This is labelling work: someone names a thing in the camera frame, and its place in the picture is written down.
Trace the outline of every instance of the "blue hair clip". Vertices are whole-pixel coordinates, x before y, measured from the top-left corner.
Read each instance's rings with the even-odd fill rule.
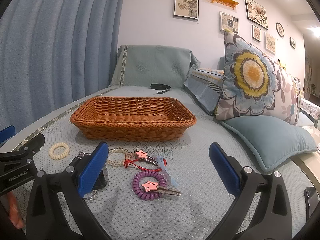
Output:
[[[166,179],[167,181],[167,184],[169,186],[174,186],[174,187],[177,187],[178,184],[177,182],[171,178],[170,174],[168,173],[168,169],[166,168],[166,166],[164,166],[164,161],[163,161],[163,156],[161,155],[158,155],[158,156],[153,156],[153,158],[158,162],[158,166],[162,169],[162,174],[164,176],[164,178]]]

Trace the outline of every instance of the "floral pillow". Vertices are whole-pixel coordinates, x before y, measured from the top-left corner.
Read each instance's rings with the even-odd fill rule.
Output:
[[[270,115],[296,125],[300,81],[239,35],[225,30],[224,38],[226,64],[216,118]]]

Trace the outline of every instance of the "framed butterfly picture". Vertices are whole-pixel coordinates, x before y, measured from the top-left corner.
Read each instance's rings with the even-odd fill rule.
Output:
[[[265,29],[268,29],[266,9],[253,0],[244,0],[247,8],[248,20],[251,20]]]
[[[261,42],[261,29],[252,24],[252,38]]]
[[[175,0],[174,16],[199,19],[199,0]]]
[[[276,38],[265,32],[266,50],[276,54]]]

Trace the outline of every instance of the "wall shelf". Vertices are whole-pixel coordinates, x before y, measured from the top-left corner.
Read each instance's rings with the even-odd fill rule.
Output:
[[[235,2],[233,0],[211,0],[211,2],[221,3],[223,5],[231,7],[233,10],[239,4],[238,2]]]

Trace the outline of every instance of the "pink star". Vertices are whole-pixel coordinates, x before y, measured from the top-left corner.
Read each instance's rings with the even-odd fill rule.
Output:
[[[158,190],[157,186],[159,183],[157,182],[152,182],[150,180],[148,180],[148,182],[142,184],[141,186],[145,187],[146,192],[150,191],[150,190]]]
[[[139,159],[147,159],[147,153],[143,152],[142,150],[136,152],[136,155],[138,155]]]

